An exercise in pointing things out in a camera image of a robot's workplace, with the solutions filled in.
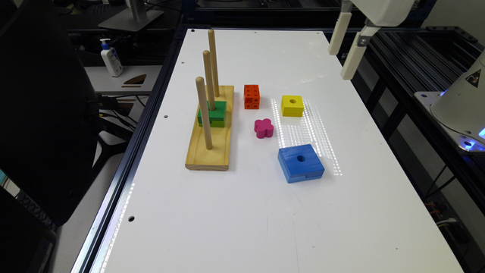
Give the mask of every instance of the pink block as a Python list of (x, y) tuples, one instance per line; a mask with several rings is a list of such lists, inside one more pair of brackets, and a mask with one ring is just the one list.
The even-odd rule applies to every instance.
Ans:
[(272, 137), (274, 127), (271, 125), (271, 120), (265, 118), (264, 120), (255, 121), (255, 132), (257, 138)]

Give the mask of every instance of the white robot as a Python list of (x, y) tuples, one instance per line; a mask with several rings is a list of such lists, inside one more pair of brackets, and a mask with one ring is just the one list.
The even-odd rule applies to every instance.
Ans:
[(354, 77), (371, 37), (381, 27), (400, 25), (407, 18), (414, 3), (415, 0), (342, 0), (340, 16), (328, 47), (331, 55), (339, 53), (352, 16), (352, 4), (367, 17), (365, 27), (355, 35), (346, 63), (343, 65), (340, 75), (344, 80), (351, 80)]
[[(414, 0), (342, 0), (342, 10), (328, 52), (336, 55), (352, 16), (354, 4), (366, 17), (365, 27), (357, 33), (340, 74), (354, 77), (371, 37), (381, 27), (396, 27), (408, 16)], [(416, 98), (436, 118), (458, 147), (466, 152), (485, 152), (485, 53), (445, 92), (417, 92)]]

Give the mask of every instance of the metal stand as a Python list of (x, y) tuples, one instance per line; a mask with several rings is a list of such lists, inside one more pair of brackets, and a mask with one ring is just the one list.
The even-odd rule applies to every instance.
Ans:
[(145, 4), (139, 0), (130, 0), (130, 6), (131, 8), (100, 23), (98, 27), (136, 32), (164, 13), (163, 11), (146, 11)]

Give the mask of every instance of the wooden base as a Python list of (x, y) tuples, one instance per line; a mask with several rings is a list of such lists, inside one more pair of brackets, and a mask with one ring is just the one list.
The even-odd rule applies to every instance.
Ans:
[(185, 167), (189, 170), (197, 171), (227, 171), (229, 168), (229, 148), (230, 148), (230, 131), (232, 127), (233, 116), (233, 98), (234, 86), (219, 86), (219, 96), (216, 101), (226, 101), (226, 127), (211, 128), (212, 149), (205, 148), (204, 130), (197, 122), (196, 118), (190, 138), (189, 151)]

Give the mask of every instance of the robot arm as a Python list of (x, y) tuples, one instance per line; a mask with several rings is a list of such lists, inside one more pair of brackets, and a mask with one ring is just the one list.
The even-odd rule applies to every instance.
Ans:
[(367, 17), (365, 27), (357, 33), (340, 74), (344, 80), (354, 77), (371, 37), (381, 27), (396, 27), (408, 16), (415, 0), (343, 0), (339, 20), (333, 31), (328, 52), (336, 55), (342, 45), (352, 14), (352, 3)]

